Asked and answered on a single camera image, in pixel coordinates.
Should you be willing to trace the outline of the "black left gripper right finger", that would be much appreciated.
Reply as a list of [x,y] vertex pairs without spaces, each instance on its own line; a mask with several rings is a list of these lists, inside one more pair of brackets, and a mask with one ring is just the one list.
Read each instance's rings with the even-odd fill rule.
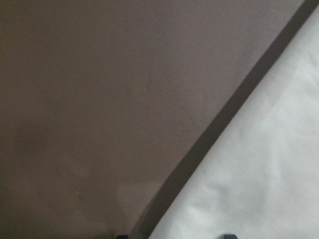
[[224,234],[223,239],[237,239],[237,236],[234,234]]

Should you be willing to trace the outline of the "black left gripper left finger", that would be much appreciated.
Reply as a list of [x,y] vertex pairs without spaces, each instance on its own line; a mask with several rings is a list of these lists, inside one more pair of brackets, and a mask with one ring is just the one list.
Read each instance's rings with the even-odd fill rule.
[[128,235],[118,235],[116,239],[129,239]]

